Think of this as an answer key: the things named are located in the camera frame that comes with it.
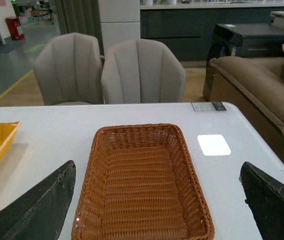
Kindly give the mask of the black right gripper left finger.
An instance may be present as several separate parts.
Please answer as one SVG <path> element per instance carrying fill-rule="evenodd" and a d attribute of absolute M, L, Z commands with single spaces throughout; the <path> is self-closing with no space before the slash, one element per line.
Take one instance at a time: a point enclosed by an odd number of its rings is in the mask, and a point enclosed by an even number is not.
<path fill-rule="evenodd" d="M 56 240 L 72 201 L 76 166 L 72 160 L 0 211 L 0 240 Z"/>

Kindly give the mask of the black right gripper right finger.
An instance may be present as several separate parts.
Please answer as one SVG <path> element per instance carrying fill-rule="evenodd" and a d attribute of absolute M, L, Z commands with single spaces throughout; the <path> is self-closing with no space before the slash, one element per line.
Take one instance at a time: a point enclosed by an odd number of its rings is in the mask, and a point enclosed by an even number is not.
<path fill-rule="evenodd" d="M 239 180 L 261 237 L 284 240 L 284 184 L 247 161 Z"/>

